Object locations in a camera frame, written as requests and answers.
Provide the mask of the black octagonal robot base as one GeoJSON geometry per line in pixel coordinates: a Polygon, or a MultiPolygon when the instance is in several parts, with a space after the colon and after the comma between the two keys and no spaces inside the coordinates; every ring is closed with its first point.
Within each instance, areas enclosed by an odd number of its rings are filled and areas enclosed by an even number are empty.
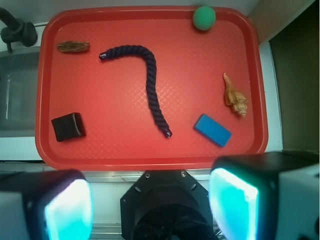
{"type": "Polygon", "coordinates": [[[120,199],[125,240],[216,240],[208,191],[185,170],[146,171],[120,199]]]}

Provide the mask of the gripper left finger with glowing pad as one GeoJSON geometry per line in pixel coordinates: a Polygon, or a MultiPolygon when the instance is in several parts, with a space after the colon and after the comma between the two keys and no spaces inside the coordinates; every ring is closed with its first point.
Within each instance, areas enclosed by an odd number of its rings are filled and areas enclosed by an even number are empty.
{"type": "Polygon", "coordinates": [[[93,190],[81,171],[1,171],[2,240],[88,240],[93,221],[93,190]]]}

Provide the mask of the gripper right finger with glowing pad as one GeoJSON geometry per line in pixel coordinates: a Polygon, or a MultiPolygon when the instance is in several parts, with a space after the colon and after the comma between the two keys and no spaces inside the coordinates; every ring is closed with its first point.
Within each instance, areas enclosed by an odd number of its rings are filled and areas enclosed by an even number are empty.
{"type": "Polygon", "coordinates": [[[210,171],[208,201],[228,240],[317,240],[320,156],[307,151],[221,156],[210,171]]]}

